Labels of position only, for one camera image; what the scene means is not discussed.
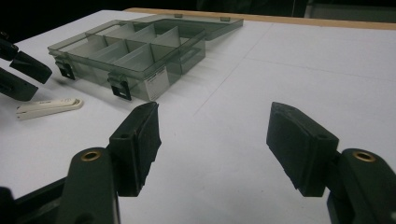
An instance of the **white table surface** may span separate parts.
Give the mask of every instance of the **white table surface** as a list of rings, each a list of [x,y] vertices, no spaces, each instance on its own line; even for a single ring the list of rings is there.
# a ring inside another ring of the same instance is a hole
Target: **white table surface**
[[[106,147],[145,102],[61,76],[47,47],[111,20],[103,10],[16,43],[50,67],[32,101],[75,97],[84,106],[19,121],[0,95],[0,186],[19,198],[67,175],[72,157]],[[206,42],[206,57],[157,103],[163,141],[137,198],[120,198],[122,223],[330,223],[327,195],[294,189],[265,137],[272,102],[292,105],[339,139],[338,151],[374,152],[396,170],[396,31],[260,21]]]

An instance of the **white plastic clip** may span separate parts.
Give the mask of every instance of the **white plastic clip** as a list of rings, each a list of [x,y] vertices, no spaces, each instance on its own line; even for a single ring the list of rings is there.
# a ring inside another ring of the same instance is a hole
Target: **white plastic clip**
[[[33,119],[50,114],[79,109],[82,107],[82,104],[82,100],[75,98],[31,102],[18,107],[17,117],[20,120]]]

